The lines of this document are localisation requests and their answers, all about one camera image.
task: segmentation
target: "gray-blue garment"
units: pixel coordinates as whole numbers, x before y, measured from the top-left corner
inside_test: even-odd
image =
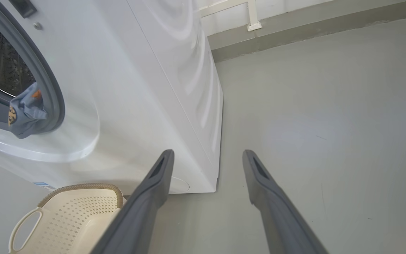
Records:
[[[43,99],[37,82],[10,101],[8,129],[18,138],[25,138],[34,132],[35,123],[46,119]]]

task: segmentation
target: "brown braided rim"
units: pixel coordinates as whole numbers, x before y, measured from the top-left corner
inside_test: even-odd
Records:
[[[113,190],[117,196],[117,208],[123,207],[123,194],[121,190],[117,188],[115,185],[110,185],[108,183],[84,183],[81,185],[70,185],[65,186],[62,188],[58,188],[57,190],[53,191],[52,193],[48,194],[40,203],[38,207],[43,207],[50,199],[52,199],[55,195],[64,192],[64,191],[71,191],[71,190],[81,190],[81,189],[108,189]]]

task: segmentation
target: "laundry basket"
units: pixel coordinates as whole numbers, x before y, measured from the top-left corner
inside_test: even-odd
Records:
[[[10,254],[88,254],[126,200],[114,185],[86,183],[59,188],[15,226],[9,240]],[[40,213],[20,249],[14,240],[21,225]]]

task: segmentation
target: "white metal railing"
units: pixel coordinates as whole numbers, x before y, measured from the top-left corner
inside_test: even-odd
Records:
[[[210,4],[200,8],[201,16],[208,16],[216,12],[242,5],[247,3],[248,17],[250,18],[250,24],[248,24],[247,31],[253,31],[260,29],[261,23],[258,20],[258,14],[256,13],[256,0],[222,0],[214,4]]]

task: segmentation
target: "washing machine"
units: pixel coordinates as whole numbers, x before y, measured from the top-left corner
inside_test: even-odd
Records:
[[[1,167],[129,195],[173,149],[171,193],[216,191],[223,92],[193,1],[0,0],[0,34]],[[8,101],[34,81],[48,118],[18,139]]]

